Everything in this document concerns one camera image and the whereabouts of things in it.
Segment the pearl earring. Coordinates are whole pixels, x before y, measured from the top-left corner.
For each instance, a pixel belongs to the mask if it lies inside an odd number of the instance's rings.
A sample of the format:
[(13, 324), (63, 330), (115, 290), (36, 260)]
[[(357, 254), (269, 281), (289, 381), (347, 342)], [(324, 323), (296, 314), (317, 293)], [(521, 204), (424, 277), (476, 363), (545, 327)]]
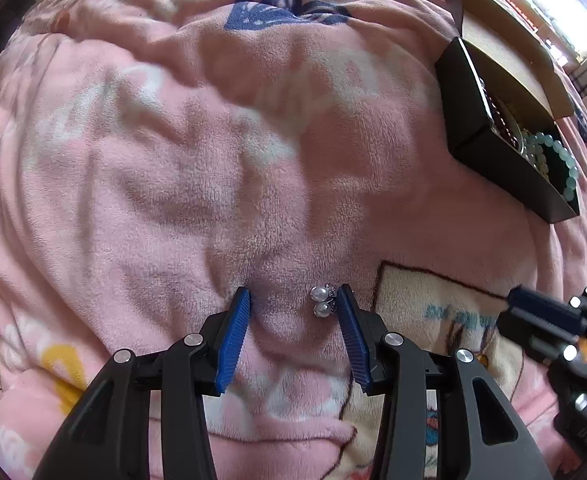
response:
[(313, 313), (316, 318), (329, 318), (335, 312), (336, 287), (331, 284), (315, 285), (310, 290), (310, 298), (314, 304)]

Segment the black cardboard jewelry box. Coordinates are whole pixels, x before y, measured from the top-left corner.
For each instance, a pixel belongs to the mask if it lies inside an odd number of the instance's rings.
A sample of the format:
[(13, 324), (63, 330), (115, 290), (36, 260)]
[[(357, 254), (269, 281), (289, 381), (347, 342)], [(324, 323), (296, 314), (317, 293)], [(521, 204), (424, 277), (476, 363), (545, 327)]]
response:
[(548, 223), (578, 217), (573, 112), (548, 50), (499, 0), (444, 0), (457, 34), (435, 63), (447, 147)]

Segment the pink printed fleece blanket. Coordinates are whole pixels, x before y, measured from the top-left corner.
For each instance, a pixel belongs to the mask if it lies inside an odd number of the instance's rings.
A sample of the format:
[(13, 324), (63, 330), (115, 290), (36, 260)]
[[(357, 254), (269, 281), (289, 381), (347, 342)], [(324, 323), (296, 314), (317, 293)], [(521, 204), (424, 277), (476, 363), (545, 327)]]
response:
[(223, 479), (364, 479), (382, 402), (316, 285), (487, 364), (552, 472), (577, 458), (545, 372), (495, 333), (511, 287), (587, 286), (550, 226), (453, 159), (444, 0), (44, 0), (0, 55), (0, 466), (36, 471), (112, 354), (161, 351), (250, 289), (236, 376), (206, 399)]

